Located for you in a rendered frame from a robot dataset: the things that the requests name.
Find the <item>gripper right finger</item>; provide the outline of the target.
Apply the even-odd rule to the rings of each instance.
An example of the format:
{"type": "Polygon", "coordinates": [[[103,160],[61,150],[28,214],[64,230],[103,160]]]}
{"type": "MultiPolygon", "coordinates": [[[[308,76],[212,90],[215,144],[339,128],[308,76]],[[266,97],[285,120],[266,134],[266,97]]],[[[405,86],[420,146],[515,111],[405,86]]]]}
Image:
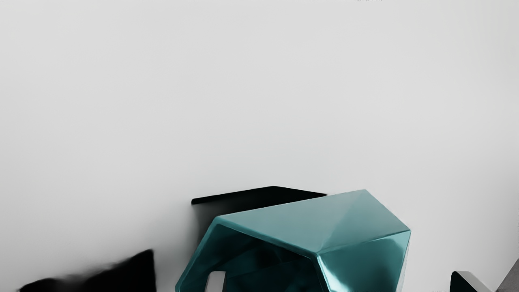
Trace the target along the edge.
{"type": "Polygon", "coordinates": [[[469,271],[453,271],[449,292],[494,292],[469,271]]]}

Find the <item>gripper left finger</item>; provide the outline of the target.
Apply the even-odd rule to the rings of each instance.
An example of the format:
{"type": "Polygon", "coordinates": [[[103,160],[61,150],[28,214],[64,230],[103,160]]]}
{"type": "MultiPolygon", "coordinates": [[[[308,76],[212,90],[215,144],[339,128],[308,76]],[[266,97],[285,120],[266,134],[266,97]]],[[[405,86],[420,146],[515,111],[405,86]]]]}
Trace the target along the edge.
{"type": "Polygon", "coordinates": [[[18,292],[157,292],[154,251],[141,251],[103,270],[39,279],[18,292]]]}

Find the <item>teal faceted mug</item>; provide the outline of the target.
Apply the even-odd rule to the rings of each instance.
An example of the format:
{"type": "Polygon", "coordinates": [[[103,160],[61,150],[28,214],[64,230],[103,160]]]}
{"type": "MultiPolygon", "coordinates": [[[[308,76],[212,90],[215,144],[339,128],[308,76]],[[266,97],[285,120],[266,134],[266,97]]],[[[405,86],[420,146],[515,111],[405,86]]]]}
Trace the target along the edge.
{"type": "Polygon", "coordinates": [[[175,292],[402,292],[410,235],[367,190],[218,215],[175,292]]]}

